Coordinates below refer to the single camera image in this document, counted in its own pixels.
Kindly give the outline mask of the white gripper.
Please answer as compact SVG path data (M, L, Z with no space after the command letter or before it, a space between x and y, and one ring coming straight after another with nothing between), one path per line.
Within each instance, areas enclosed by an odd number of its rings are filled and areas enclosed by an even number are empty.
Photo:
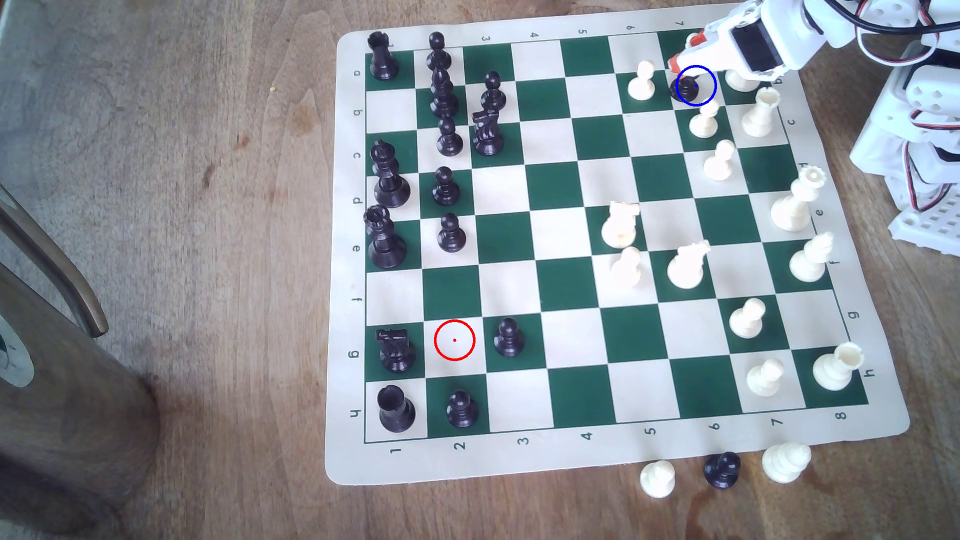
M827 42L825 1L747 1L687 39L668 61L675 74L733 71L782 76L802 68Z

